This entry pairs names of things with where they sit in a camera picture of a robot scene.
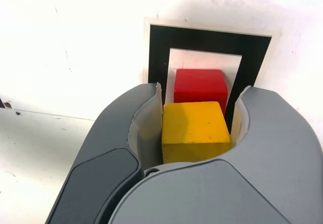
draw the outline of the yellow cube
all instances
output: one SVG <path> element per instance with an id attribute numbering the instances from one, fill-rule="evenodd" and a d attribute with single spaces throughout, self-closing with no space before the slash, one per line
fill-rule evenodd
<path id="1" fill-rule="evenodd" d="M 164 163 L 202 161 L 230 150 L 230 135 L 219 103 L 166 104 L 161 144 Z"/>

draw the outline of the cube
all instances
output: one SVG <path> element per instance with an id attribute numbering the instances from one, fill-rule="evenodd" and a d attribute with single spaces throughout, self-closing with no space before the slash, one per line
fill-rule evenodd
<path id="1" fill-rule="evenodd" d="M 174 103 L 217 101 L 226 112 L 228 89 L 221 70 L 178 69 L 175 77 Z"/>
<path id="2" fill-rule="evenodd" d="M 220 104 L 166 104 L 161 146 L 164 163 L 202 161 L 230 150 L 230 135 Z"/>

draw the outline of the white square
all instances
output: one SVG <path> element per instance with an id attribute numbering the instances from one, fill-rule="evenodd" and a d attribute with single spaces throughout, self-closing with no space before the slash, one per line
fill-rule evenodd
<path id="1" fill-rule="evenodd" d="M 177 69 L 222 70 L 228 87 L 228 99 L 236 79 L 242 56 L 214 52 L 181 50 L 171 48 L 165 103 L 174 102 L 174 84 Z"/>

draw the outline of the red cube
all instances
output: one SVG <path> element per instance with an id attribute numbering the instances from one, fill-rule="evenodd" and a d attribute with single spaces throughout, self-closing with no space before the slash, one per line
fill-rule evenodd
<path id="1" fill-rule="evenodd" d="M 221 70 L 177 70 L 174 86 L 174 103 L 217 101 L 224 115 L 227 99 L 227 84 Z"/>

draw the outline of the black square border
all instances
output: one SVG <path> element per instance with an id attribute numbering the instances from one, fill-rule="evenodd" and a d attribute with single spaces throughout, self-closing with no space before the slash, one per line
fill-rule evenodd
<path id="1" fill-rule="evenodd" d="M 164 104 L 171 48 L 241 55 L 225 114 L 230 132 L 235 102 L 245 87 L 254 85 L 271 39 L 271 36 L 150 24 L 148 83 L 161 84 Z"/>

